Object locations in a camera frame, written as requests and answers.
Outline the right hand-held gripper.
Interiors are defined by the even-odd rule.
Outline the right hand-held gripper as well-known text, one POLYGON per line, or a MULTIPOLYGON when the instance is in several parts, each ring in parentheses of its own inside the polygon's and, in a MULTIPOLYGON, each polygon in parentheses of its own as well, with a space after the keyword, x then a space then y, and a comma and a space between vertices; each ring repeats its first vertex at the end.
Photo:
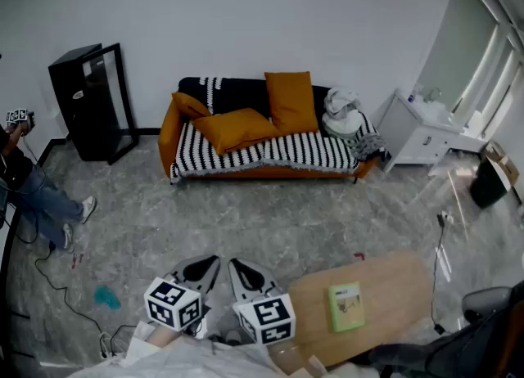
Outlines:
POLYGON ((289 294, 285 294, 273 274, 264 266, 233 258, 228 272, 242 329, 258 345, 270 345, 292 339, 296 333, 296 315, 289 294))

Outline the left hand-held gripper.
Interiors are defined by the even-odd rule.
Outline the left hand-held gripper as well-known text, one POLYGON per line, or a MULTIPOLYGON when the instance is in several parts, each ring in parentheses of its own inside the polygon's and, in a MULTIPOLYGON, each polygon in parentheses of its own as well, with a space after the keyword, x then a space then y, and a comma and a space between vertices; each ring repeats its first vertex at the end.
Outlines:
POLYGON ((156 277, 144 293, 148 318, 168 329, 184 332, 198 330, 210 311, 203 297, 214 287, 220 271, 220 257, 214 254, 197 256, 177 263, 170 273, 176 283, 156 277))

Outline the person's right forearm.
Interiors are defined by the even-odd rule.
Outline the person's right forearm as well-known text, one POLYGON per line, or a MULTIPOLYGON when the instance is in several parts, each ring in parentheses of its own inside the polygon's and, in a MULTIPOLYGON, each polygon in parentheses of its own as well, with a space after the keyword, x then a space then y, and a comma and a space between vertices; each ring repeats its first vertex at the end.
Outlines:
POLYGON ((300 346, 293 340, 268 345, 267 350, 273 362, 286 375, 291 375, 303 367, 300 346))

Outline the small orange zippered cushion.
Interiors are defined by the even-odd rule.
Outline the small orange zippered cushion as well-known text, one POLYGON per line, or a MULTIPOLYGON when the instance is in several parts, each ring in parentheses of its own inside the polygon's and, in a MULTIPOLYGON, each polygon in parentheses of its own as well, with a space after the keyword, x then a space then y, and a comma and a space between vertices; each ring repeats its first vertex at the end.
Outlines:
POLYGON ((172 99, 178 110, 191 120, 212 116, 206 106, 186 93, 174 92, 172 99))

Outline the person's white shirt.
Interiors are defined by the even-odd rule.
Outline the person's white shirt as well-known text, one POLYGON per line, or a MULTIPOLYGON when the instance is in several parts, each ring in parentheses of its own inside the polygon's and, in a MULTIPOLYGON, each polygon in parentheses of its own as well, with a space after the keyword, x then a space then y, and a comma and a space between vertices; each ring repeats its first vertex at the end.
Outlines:
POLYGON ((229 346, 181 336, 163 348, 133 337, 123 358, 84 368, 68 378, 321 378, 301 367, 288 375, 255 344, 229 346))

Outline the teal cloth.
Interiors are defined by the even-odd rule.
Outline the teal cloth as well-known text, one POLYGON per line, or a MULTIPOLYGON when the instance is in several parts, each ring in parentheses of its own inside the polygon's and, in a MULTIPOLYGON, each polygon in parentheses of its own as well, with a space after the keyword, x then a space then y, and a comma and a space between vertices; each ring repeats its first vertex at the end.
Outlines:
POLYGON ((121 303, 112 289, 107 286, 98 286, 93 294, 96 304, 106 305, 111 310, 121 308, 121 303))

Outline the green book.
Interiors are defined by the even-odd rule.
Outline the green book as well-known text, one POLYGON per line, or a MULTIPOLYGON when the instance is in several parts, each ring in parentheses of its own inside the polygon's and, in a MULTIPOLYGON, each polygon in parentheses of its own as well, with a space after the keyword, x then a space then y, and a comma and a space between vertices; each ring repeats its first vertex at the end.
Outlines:
POLYGON ((358 282, 330 286, 328 300, 335 332, 349 331, 365 325, 364 304, 358 282))

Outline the orange sofa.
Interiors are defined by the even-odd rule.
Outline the orange sofa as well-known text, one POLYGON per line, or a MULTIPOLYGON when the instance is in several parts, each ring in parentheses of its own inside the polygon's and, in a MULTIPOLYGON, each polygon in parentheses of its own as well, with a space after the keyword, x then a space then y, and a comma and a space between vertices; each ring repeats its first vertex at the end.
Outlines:
MULTIPOLYGON (((186 77, 178 92, 186 93, 211 114, 250 107, 270 116, 269 95, 263 79, 186 77)), ((369 119, 348 142, 317 133, 276 137, 226 155, 217 155, 173 99, 160 129, 158 146, 164 171, 171 182, 183 178, 365 178, 380 159, 360 162, 351 153, 357 139, 378 133, 369 119)))

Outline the dark sofa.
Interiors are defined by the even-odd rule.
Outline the dark sofa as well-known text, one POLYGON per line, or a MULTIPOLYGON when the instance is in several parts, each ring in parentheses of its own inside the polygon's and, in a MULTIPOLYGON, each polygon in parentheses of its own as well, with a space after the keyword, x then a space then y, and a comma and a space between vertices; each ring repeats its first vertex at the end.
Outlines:
POLYGON ((179 81, 158 147, 171 182, 202 176, 364 178, 389 158, 386 142, 359 110, 355 132, 325 124, 330 89, 309 73, 264 79, 186 77, 179 81))

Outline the pale green folded cloth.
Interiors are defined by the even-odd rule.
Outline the pale green folded cloth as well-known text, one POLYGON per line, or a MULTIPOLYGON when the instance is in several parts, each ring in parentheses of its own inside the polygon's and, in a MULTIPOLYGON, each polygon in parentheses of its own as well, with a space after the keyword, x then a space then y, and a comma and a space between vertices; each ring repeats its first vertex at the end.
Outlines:
POLYGON ((342 119, 334 119, 325 113, 322 121, 328 135, 349 140, 359 131, 364 123, 364 117, 358 110, 351 110, 342 119))

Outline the grey knitted cloth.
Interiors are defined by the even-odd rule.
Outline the grey knitted cloth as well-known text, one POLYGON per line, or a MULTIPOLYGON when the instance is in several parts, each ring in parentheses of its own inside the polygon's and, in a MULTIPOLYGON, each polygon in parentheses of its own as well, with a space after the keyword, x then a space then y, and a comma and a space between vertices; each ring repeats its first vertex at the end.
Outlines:
POLYGON ((387 150, 386 141, 378 133, 364 134, 360 139, 357 139, 351 153, 360 162, 370 161, 377 157, 384 162, 391 157, 387 150))

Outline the white crumpled garment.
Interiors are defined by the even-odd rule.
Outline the white crumpled garment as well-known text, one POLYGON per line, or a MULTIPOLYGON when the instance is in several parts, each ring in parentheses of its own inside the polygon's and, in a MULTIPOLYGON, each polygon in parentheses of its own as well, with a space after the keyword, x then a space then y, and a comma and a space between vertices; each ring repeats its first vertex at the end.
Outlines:
POLYGON ((330 119, 346 119, 351 111, 360 108, 359 95, 347 88, 331 88, 324 98, 324 109, 330 119))

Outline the white washbasin cabinet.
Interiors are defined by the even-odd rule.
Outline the white washbasin cabinet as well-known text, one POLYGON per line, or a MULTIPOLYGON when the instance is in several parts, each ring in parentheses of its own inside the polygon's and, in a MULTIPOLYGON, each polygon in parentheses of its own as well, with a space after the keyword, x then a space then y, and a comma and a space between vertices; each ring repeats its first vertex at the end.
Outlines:
POLYGON ((410 102, 396 90, 377 131, 391 155, 383 167, 388 173, 399 164, 439 163, 463 128, 439 102, 410 102))

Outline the cardboard box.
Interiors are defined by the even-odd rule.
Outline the cardboard box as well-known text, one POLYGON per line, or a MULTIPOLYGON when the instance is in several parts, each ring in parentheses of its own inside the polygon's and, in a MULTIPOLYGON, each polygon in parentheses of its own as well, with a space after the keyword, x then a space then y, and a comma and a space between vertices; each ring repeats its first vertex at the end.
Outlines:
POLYGON ((516 184, 519 178, 519 171, 500 144, 488 142, 481 152, 481 157, 488 159, 492 163, 495 171, 501 175, 501 180, 507 188, 511 188, 516 184))

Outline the white framed glass partition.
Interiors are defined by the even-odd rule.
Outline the white framed glass partition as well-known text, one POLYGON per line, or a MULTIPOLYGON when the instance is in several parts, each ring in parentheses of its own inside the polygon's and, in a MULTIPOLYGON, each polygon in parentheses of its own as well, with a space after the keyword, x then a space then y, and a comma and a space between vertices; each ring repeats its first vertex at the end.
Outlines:
POLYGON ((499 0, 449 0, 417 83, 438 87, 463 134, 488 141, 515 102, 524 46, 499 0))

